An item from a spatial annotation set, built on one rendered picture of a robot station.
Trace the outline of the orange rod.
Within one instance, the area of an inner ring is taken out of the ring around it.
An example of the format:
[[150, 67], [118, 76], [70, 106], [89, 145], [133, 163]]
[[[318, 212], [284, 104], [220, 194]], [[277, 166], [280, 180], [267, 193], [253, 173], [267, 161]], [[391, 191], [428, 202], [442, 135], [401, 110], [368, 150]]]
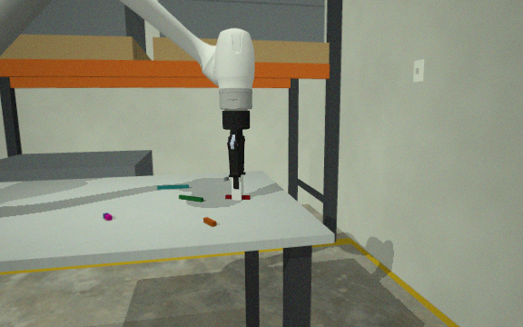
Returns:
[[210, 219], [208, 217], [203, 218], [203, 222], [209, 224], [212, 227], [217, 226], [216, 221], [214, 221], [213, 219]]

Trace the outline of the red rod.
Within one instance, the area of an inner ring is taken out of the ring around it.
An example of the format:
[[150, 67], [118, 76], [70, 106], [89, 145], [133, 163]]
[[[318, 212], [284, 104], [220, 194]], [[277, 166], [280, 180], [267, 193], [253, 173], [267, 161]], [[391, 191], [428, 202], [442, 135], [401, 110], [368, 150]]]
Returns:
[[[231, 199], [232, 196], [231, 195], [225, 195], [225, 199]], [[251, 196], [250, 195], [242, 195], [242, 200], [250, 200], [251, 199]]]

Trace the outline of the green rod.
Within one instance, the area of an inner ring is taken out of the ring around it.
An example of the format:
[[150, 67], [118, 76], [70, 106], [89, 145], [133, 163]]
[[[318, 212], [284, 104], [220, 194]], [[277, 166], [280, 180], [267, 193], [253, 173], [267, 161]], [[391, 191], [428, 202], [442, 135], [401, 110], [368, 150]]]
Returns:
[[195, 196], [189, 196], [189, 195], [179, 195], [179, 199], [195, 201], [195, 202], [203, 202], [202, 197], [195, 197]]

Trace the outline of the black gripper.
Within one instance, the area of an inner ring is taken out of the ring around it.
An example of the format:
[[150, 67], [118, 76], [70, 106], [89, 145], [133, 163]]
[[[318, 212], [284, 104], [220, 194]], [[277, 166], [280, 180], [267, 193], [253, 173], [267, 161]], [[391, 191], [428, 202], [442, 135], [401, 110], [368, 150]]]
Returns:
[[232, 178], [232, 201], [243, 195], [244, 143], [242, 130], [250, 128], [250, 111], [222, 111], [222, 128], [231, 130], [228, 137], [229, 166]]

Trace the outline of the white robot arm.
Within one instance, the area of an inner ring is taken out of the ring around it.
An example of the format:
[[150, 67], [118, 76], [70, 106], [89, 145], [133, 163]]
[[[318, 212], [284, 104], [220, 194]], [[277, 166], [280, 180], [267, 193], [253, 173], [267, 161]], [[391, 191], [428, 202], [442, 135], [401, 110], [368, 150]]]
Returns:
[[[0, 0], [0, 56], [51, 1]], [[119, 1], [199, 63], [202, 73], [219, 86], [220, 109], [252, 109], [255, 61], [248, 32], [238, 28], [227, 29], [220, 32], [217, 45], [208, 45], [187, 30], [156, 0]]]

